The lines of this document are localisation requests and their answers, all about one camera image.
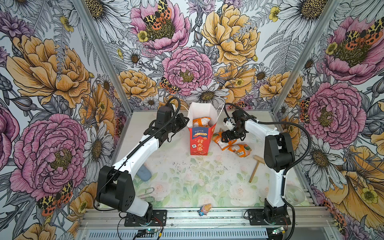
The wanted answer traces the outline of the orange snack bag top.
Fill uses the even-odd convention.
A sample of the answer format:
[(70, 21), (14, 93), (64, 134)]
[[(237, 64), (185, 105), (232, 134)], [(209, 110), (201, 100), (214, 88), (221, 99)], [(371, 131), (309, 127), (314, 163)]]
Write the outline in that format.
[(193, 128), (209, 128), (209, 122), (211, 121), (210, 117), (201, 117), (193, 119)]

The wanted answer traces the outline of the red paper gift bag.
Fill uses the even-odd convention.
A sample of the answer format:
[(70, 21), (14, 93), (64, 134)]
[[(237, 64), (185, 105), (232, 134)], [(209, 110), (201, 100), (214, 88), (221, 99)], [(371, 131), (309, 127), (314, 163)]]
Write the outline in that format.
[[(189, 107), (187, 127), (190, 132), (190, 154), (192, 156), (207, 156), (214, 134), (219, 114), (212, 104), (209, 103), (191, 103)], [(193, 119), (201, 117), (210, 117), (209, 128), (193, 128)]]

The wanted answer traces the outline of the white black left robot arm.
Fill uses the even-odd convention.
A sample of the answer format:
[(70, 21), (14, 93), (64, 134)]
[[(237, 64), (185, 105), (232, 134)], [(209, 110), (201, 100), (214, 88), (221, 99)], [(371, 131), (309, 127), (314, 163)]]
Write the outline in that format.
[(146, 160), (164, 142), (170, 141), (169, 134), (175, 135), (187, 126), (189, 119), (180, 112), (180, 108), (173, 104), (160, 107), (156, 119), (126, 157), (113, 166), (101, 168), (96, 194), (98, 203), (142, 218), (145, 222), (152, 219), (152, 204), (136, 195), (133, 179)]

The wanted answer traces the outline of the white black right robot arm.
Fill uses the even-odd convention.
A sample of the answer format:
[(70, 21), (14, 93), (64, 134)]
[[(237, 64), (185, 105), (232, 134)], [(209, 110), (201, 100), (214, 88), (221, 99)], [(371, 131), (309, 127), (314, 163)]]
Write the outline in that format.
[(295, 161), (290, 135), (269, 127), (276, 123), (259, 121), (242, 109), (234, 111), (231, 117), (227, 115), (224, 125), (228, 128), (222, 134), (222, 141), (225, 143), (230, 140), (244, 140), (246, 134), (252, 134), (261, 140), (264, 148), (263, 159), (270, 170), (269, 192), (265, 198), (263, 219), (268, 224), (280, 221), (290, 224), (288, 202), (285, 198), (287, 172)]

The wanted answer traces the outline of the wooden mallet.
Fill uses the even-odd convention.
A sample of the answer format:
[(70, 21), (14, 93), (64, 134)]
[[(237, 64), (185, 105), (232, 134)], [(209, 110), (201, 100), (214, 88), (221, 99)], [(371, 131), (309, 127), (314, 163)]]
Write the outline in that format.
[(254, 160), (256, 160), (257, 163), (256, 163), (256, 165), (254, 167), (254, 170), (253, 170), (251, 176), (250, 176), (249, 183), (252, 183), (252, 181), (253, 181), (253, 179), (254, 179), (254, 177), (256, 175), (256, 172), (257, 172), (257, 169), (258, 169), (259, 165), (260, 164), (262, 164), (262, 165), (265, 164), (265, 160), (263, 158), (257, 156), (257, 155), (254, 155)]

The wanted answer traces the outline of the blue grey oval sponge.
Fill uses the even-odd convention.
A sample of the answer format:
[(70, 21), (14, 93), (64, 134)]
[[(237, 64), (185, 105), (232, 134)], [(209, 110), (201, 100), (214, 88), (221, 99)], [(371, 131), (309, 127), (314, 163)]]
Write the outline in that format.
[(152, 178), (152, 173), (145, 165), (142, 165), (137, 172), (137, 176), (143, 182), (147, 182)]

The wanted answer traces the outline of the metal paper clip upper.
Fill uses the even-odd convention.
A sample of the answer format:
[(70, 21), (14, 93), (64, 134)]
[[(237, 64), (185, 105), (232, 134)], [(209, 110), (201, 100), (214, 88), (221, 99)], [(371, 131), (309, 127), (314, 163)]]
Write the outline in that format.
[(155, 191), (155, 189), (153, 187), (146, 188), (145, 192), (143, 194), (139, 195), (139, 198), (146, 198), (147, 196), (152, 194), (154, 191)]

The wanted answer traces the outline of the metal paper clip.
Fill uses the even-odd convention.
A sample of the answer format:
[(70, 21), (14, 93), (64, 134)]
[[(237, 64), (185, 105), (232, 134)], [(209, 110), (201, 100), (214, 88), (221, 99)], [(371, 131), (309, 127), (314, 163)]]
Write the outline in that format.
[(155, 201), (155, 198), (152, 197), (152, 196), (149, 196), (149, 197), (144, 198), (144, 200), (145, 200), (146, 202), (148, 202), (148, 203), (153, 203), (153, 202)]
[(154, 191), (155, 191), (155, 189), (153, 187), (146, 188), (145, 192), (143, 194), (139, 195), (139, 198), (146, 198), (147, 196), (152, 194)]

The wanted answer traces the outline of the metal paper clip lower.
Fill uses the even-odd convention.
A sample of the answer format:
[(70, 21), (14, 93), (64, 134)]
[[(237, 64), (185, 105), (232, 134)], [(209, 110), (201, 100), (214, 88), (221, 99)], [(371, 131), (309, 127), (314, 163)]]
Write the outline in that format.
[(153, 202), (155, 201), (155, 198), (152, 197), (152, 196), (149, 196), (149, 197), (144, 198), (144, 200), (145, 200), (146, 202), (148, 202), (148, 203), (153, 203)]

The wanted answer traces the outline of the small wrapped candy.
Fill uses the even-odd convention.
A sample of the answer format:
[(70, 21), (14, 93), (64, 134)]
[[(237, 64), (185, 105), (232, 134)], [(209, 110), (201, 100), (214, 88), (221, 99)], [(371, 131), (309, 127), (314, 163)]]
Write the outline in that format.
[(198, 210), (198, 214), (200, 217), (202, 216), (206, 216), (209, 211), (212, 209), (212, 204), (205, 204), (203, 205), (199, 210)]

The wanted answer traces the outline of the clear glass cup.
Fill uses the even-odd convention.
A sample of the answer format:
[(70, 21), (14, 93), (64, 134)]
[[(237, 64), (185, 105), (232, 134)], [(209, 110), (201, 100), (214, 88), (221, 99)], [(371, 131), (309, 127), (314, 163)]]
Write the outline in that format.
[(285, 197), (293, 206), (298, 206), (306, 200), (304, 191), (295, 185), (286, 185)]

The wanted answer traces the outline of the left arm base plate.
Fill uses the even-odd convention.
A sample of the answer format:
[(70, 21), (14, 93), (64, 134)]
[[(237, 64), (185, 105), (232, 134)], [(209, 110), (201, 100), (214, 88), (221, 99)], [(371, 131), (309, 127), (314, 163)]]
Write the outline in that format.
[(151, 210), (143, 217), (127, 213), (125, 227), (164, 227), (167, 222), (167, 210)]

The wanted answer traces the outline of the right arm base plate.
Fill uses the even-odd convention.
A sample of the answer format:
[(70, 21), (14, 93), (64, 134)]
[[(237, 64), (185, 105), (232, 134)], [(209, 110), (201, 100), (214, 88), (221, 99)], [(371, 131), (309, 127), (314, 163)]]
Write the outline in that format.
[(245, 218), (251, 226), (290, 225), (291, 219), (288, 212), (277, 212), (269, 209), (248, 209)]

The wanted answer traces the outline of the aluminium front rail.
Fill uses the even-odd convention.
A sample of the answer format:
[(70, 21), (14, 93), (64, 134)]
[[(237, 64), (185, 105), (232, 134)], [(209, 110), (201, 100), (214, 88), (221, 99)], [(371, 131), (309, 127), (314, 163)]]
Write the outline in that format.
[[(166, 229), (220, 229), (251, 228), (249, 220), (244, 218), (245, 208), (212, 208), (206, 216), (199, 216), (197, 208), (167, 209)], [(324, 207), (295, 208), (296, 228), (334, 227), (330, 213)], [(85, 214), (80, 230), (116, 230), (125, 228), (125, 221), (117, 211), (99, 212), (90, 210)]]

